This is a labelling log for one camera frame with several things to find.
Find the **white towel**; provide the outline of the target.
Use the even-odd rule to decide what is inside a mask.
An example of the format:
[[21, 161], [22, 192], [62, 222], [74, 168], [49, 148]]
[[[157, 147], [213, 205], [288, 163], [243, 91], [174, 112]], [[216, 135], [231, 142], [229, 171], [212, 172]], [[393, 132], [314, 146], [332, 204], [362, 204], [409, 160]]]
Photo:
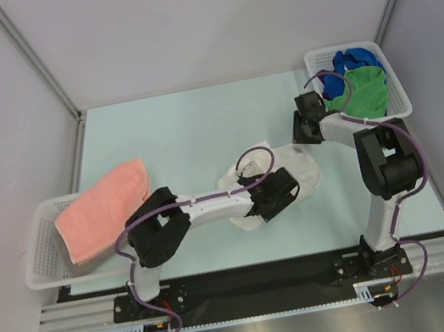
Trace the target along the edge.
[[[256, 161], [263, 170], [263, 173], [250, 178], [237, 177], [240, 168], [250, 160]], [[241, 187], [249, 186], [255, 182], [260, 184], [270, 173], [283, 167], [293, 175], [300, 186], [298, 197], [291, 205], [305, 199], [305, 197], [311, 196], [319, 186], [321, 177], [319, 165], [304, 146], [288, 144], [286, 146], [273, 148], [270, 147], [268, 142], [263, 141], [255, 147], [247, 149], [247, 151], [238, 158], [236, 163], [230, 166], [230, 170], [217, 181], [217, 188], [222, 190], [235, 184]], [[268, 223], [259, 216], [248, 218], [246, 216], [239, 218], [234, 217], [231, 218], [230, 221], [235, 226], [247, 231], [254, 230], [263, 223]]]

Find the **pink towel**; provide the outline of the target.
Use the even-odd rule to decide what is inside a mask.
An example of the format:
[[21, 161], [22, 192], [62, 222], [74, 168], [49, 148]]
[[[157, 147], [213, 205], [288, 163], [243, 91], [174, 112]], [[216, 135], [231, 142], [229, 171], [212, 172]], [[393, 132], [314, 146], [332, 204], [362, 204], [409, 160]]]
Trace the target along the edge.
[[82, 266], [108, 250], [150, 193], [146, 165], [138, 158], [117, 165], [81, 193], [55, 219], [71, 262]]

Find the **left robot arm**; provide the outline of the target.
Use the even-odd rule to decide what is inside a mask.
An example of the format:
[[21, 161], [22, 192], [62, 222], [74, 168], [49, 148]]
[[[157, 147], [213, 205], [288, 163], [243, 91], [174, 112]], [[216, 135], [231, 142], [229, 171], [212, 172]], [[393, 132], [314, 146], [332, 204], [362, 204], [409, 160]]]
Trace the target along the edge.
[[115, 242], [119, 248], [127, 241], [135, 253], [130, 308], [143, 317], [158, 311], [161, 269], [191, 229], [233, 218], [269, 222], [296, 201], [299, 191], [298, 181], [286, 168], [241, 176], [235, 184], [207, 195], [177, 196], [167, 187], [159, 188], [130, 216]]

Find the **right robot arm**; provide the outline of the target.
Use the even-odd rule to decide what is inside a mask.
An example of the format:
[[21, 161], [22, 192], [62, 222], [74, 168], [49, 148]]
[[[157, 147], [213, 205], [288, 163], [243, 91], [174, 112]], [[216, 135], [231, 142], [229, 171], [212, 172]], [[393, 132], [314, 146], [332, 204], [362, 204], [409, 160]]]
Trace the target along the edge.
[[371, 195], [369, 221], [361, 240], [369, 251], [360, 257], [360, 268], [370, 278], [379, 278], [391, 266], [386, 251], [398, 245], [402, 203], [427, 182], [424, 153], [402, 119], [380, 122], [330, 112], [314, 91], [297, 96], [295, 104], [293, 142], [332, 141], [357, 152], [362, 180]]

